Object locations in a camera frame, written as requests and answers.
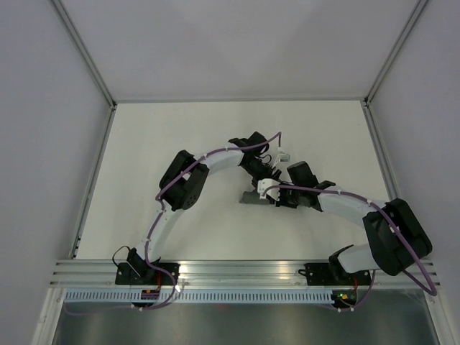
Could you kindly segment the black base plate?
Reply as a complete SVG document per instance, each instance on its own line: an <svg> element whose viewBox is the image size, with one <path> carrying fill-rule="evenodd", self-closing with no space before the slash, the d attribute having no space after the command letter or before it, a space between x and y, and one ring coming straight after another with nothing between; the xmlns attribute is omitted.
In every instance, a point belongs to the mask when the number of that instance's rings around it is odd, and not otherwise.
<svg viewBox="0 0 460 345"><path fill-rule="evenodd" d="M164 271L168 271L172 277L177 279L180 275L180 265L176 262L155 262L155 265ZM172 278L163 271L158 271L147 266L144 272L136 272L128 262L118 265L115 285L159 285L172 286Z"/></svg>
<svg viewBox="0 0 460 345"><path fill-rule="evenodd" d="M328 262L307 262L298 274L306 278L308 286L369 286L371 273L368 270L347 273Z"/></svg>

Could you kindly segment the aluminium front rail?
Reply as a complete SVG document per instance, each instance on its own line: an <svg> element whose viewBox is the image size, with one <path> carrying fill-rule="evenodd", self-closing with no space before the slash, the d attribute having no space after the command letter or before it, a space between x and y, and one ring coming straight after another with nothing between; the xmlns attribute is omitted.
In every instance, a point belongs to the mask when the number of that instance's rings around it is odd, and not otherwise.
<svg viewBox="0 0 460 345"><path fill-rule="evenodd" d="M306 260L175 260L182 288L301 289L307 278L298 273ZM53 288L113 288L117 268L111 260L62 259L55 263Z"/></svg>

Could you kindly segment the aluminium frame post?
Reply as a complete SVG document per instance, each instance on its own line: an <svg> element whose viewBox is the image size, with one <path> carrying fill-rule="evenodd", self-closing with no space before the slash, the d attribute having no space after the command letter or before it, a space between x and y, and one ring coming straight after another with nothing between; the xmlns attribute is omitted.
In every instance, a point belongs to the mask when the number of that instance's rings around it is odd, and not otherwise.
<svg viewBox="0 0 460 345"><path fill-rule="evenodd" d="M86 66L93 82L95 83L98 91L103 96L103 99L108 104L110 109L116 108L116 101L111 95L99 69L97 68L88 48L86 47L83 38L78 31L73 19L71 18L65 4L61 0L50 0L49 1L53 11L56 13L58 19L61 21L67 35L72 41L77 53L82 59L84 65Z"/></svg>
<svg viewBox="0 0 460 345"><path fill-rule="evenodd" d="M405 44L408 42L410 35L417 26L420 18L422 17L427 6L430 4L430 0L417 0L415 6L411 10L407 20L405 21L397 39L392 45L387 57L385 58L377 76L375 77L371 87L369 88L366 96L362 100L363 107L369 107L372 100L377 95L378 90L384 83L387 75L390 73L393 65L395 64L398 56L402 52Z"/></svg>

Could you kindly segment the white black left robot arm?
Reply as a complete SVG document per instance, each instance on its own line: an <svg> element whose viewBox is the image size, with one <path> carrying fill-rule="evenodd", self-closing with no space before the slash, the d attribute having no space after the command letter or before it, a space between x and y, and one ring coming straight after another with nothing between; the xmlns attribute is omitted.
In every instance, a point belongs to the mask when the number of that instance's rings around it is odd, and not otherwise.
<svg viewBox="0 0 460 345"><path fill-rule="evenodd" d="M259 132L248 138L230 139L222 148L202 155L186 150L176 154L162 176L155 200L160 203L156 218L142 241L129 250L124 266L119 269L116 284L151 285L158 275L167 271L158 266L162 248L180 216L196 204L211 175L231 167L241 167L252 178L256 188L259 181L277 179L281 171L262 161L270 142L281 140L281 133L266 139Z"/></svg>

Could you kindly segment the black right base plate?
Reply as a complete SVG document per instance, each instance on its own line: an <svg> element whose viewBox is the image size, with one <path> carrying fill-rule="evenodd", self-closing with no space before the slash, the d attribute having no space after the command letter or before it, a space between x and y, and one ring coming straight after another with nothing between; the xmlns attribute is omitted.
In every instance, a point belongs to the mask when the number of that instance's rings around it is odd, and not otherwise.
<svg viewBox="0 0 460 345"><path fill-rule="evenodd" d="M306 278L308 286L369 286L371 273L368 270L347 273L328 262L307 262L298 274Z"/></svg>

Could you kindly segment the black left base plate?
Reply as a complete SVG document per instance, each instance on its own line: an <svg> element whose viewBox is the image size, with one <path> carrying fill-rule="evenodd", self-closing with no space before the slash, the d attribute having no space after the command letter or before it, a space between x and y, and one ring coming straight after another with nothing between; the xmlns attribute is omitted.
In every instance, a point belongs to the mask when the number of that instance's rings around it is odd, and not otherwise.
<svg viewBox="0 0 460 345"><path fill-rule="evenodd" d="M176 262L155 262L155 265L164 271L168 271L172 277L177 279L180 275L180 265ZM144 272L136 272L128 262L118 265L115 285L159 285L172 286L172 278L163 271L158 271L147 266Z"/></svg>

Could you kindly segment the aluminium frame post right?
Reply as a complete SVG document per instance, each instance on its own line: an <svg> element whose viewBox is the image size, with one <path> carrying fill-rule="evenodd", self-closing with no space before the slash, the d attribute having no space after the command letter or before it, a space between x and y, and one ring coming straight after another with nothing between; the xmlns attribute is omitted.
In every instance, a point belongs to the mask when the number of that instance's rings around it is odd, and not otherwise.
<svg viewBox="0 0 460 345"><path fill-rule="evenodd" d="M369 107L372 100L377 95L378 90L384 83L387 75L390 73L393 65L395 64L398 56L402 52L405 44L408 42L410 35L417 26L420 18L422 17L427 6L430 4L430 0L417 0L415 6L411 10L407 20L405 21L397 39L392 45L387 57L385 58L377 76L375 77L371 87L369 88L366 96L362 100L363 107Z"/></svg>

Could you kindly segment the grey cloth napkin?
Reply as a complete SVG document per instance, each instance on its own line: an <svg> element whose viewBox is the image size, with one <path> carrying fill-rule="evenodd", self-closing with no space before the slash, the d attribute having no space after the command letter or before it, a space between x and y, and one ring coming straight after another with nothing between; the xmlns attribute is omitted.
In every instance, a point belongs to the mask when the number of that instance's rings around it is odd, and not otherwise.
<svg viewBox="0 0 460 345"><path fill-rule="evenodd" d="M267 196L266 198L261 198L261 195L256 191L244 191L239 202L246 205L275 205L276 200Z"/></svg>

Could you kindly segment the aluminium rail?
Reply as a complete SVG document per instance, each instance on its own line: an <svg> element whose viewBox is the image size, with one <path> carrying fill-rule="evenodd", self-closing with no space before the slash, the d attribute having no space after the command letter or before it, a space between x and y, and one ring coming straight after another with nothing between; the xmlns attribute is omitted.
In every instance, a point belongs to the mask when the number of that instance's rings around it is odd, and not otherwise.
<svg viewBox="0 0 460 345"><path fill-rule="evenodd" d="M410 233L407 227L415 217L408 203L397 193L389 162L370 110L363 106L362 109L390 199L388 201L373 200L368 203L369 206L376 206L376 208L372 208L361 223L367 235L371 257L375 259L379 268L390 275L396 275L417 262L413 258L414 251L408 248L408 240L405 238L405 235Z"/></svg>
<svg viewBox="0 0 460 345"><path fill-rule="evenodd" d="M93 165L91 168L91 172L89 175L88 184L83 196L83 200L80 206L80 210L78 212L78 217L76 219L73 240L71 242L71 246L67 255L68 259L75 259L77 257L78 248L80 246L82 233L86 224L86 219L88 216L89 208L91 207L91 201L93 198L93 191L96 187L97 179L99 170L101 168L101 163L104 158L104 152L106 150L106 145L109 140L109 135L111 132L112 124L114 122L114 117L116 114L117 104L115 103L113 106L110 107L109 115L106 119L105 126L103 128L103 133L101 136L101 140L99 141L97 148L96 148L96 156L93 161Z"/></svg>
<svg viewBox="0 0 460 345"><path fill-rule="evenodd" d="M306 260L175 260L182 288L301 289L307 278L298 273ZM55 263L53 288L113 288L117 268L111 260L62 259Z"/></svg>

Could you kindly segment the aluminium frame post left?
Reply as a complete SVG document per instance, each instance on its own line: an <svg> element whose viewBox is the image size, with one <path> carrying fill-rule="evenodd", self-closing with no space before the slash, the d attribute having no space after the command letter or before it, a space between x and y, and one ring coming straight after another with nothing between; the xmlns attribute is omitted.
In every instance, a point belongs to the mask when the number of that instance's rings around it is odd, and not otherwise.
<svg viewBox="0 0 460 345"><path fill-rule="evenodd" d="M71 18L65 4L61 0L50 0L49 1L53 11L56 13L58 19L61 21L67 35L72 41L77 53L82 59L84 65L86 66L93 82L95 83L98 91L103 96L103 99L108 104L110 109L116 108L116 101L111 95L99 69L97 68L88 48L86 47L83 38L78 31L73 19Z"/></svg>

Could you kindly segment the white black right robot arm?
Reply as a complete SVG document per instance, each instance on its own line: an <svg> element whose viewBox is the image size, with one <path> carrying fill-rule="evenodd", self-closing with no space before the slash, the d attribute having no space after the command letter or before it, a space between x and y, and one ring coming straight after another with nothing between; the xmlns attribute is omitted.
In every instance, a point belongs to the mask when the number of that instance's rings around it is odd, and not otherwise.
<svg viewBox="0 0 460 345"><path fill-rule="evenodd" d="M344 284L354 273L368 270L396 276L432 252L430 239L403 199L370 201L331 181L319 182L306 162L289 166L287 173L290 182L273 190L279 195L278 206L302 206L333 214L361 227L366 234L366 244L351 244L329 256L328 276L333 282Z"/></svg>

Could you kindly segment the aluminium right side rail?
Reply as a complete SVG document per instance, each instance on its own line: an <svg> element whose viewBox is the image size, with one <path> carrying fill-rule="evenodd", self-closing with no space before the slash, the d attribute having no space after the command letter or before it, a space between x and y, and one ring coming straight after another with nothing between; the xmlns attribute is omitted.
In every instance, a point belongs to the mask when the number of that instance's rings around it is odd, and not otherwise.
<svg viewBox="0 0 460 345"><path fill-rule="evenodd" d="M372 208L361 223L367 235L371 257L375 259L379 268L390 275L396 275L417 262L413 258L414 251L408 248L408 240L405 238L405 235L410 233L407 227L415 217L408 203L397 193L389 162L370 110L363 106L362 109L390 199L388 201L373 200L368 203L369 206L376 206L376 208Z"/></svg>

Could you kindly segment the aluminium left side rail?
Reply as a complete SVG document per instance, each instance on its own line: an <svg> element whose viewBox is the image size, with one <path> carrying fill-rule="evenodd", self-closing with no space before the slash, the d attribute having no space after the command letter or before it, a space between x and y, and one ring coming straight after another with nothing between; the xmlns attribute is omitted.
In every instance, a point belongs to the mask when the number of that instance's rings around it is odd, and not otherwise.
<svg viewBox="0 0 460 345"><path fill-rule="evenodd" d="M77 257L78 248L80 246L82 233L86 224L86 219L88 216L89 208L91 207L91 201L93 198L93 191L96 187L97 179L99 170L101 168L101 163L104 158L104 152L106 150L106 145L109 140L109 135L111 132L112 124L114 122L114 117L116 114L117 104L115 103L113 106L110 107L109 115L106 119L105 126L103 128L103 133L101 136L101 140L99 141L97 148L96 148L96 156L93 161L93 165L91 168L91 172L89 175L88 184L83 196L83 200L80 206L80 210L78 212L78 217L76 219L73 240L71 242L71 246L67 255L68 259L75 259Z"/></svg>

